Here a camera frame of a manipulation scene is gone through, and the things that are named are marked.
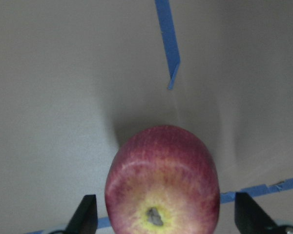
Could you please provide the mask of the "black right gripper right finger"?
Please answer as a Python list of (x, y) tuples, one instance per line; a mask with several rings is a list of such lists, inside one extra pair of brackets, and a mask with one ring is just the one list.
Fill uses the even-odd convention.
[(248, 194), (235, 194), (234, 222), (241, 234), (273, 234), (277, 224)]

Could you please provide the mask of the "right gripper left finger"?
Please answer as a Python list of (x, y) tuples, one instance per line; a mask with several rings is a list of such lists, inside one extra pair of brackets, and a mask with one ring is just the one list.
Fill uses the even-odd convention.
[(85, 195), (64, 230), (65, 234), (95, 234), (98, 227), (96, 195)]

